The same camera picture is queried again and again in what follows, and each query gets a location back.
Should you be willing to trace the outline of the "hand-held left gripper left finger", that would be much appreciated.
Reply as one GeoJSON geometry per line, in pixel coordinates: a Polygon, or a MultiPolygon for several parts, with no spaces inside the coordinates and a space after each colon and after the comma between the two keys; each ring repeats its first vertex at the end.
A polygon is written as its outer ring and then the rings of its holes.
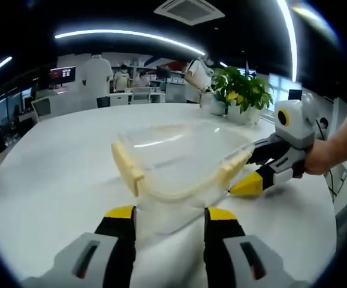
{"type": "Polygon", "coordinates": [[[53,266],[22,287],[129,287],[134,266],[136,207],[108,211],[93,233],[83,233],[63,248],[53,266]]]}

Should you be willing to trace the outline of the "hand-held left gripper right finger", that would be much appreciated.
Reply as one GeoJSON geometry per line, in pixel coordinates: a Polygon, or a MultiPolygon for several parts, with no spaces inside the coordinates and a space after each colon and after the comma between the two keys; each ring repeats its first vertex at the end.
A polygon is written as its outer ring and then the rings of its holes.
{"type": "Polygon", "coordinates": [[[309,287],[286,271],[280,255],[236,216],[214,206],[204,209],[204,263],[209,287],[309,287]]]}

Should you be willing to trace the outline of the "person's right hand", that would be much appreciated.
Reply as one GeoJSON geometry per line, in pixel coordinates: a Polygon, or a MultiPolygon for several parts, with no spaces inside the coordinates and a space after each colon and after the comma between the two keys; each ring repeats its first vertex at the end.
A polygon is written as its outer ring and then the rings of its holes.
{"type": "Polygon", "coordinates": [[[346,160],[347,145],[341,138],[317,139],[306,154],[304,169],[310,175],[322,175],[346,160]]]}

